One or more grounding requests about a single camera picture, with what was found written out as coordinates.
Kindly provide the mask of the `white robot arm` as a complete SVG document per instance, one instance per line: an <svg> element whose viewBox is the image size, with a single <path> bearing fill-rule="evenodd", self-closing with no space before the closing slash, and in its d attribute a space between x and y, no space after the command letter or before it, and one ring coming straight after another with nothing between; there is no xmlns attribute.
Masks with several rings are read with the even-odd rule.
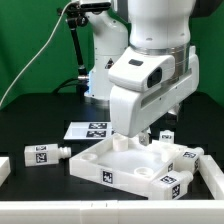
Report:
<svg viewBox="0 0 224 224"><path fill-rule="evenodd" d="M93 28L89 100L109 104L113 130L149 143L148 129L191 95L199 59L189 20L223 0L78 0Z"/></svg>

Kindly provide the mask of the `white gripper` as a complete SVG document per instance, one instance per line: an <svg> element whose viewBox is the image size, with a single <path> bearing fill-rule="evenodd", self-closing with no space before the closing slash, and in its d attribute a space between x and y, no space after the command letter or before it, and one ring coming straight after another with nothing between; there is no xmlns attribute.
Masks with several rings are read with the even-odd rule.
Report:
<svg viewBox="0 0 224 224"><path fill-rule="evenodd" d="M109 69L114 84L110 93L110 119L113 129L134 137L191 95L199 83L199 61L190 47L189 67L176 82L172 55L151 56L128 47ZM143 131L139 143L147 146L149 134Z"/></svg>

